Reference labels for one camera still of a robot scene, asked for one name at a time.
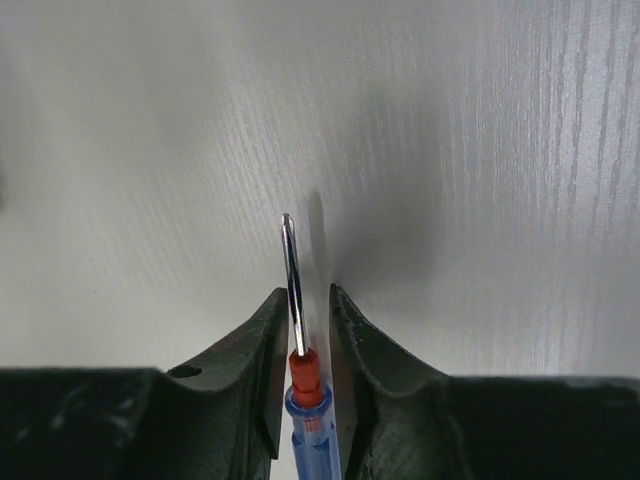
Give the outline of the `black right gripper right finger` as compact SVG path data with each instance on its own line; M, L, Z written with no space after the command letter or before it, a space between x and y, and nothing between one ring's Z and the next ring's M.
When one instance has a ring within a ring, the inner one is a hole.
M347 479L635 479L639 382L452 376L329 293L339 453Z

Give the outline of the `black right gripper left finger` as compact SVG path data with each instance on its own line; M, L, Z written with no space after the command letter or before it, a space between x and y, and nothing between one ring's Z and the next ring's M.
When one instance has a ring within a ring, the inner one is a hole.
M288 303L169 371L1 373L5 479L266 479L278 455Z

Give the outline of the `blue handle screwdriver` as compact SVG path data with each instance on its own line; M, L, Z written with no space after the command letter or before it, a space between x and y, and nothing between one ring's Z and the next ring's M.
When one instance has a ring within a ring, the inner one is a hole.
M322 377L319 356L308 342L295 227L287 213L281 217L281 241L294 333L294 349L288 359L291 386L285 394L284 407L292 420L297 474L300 479L339 479L333 392Z

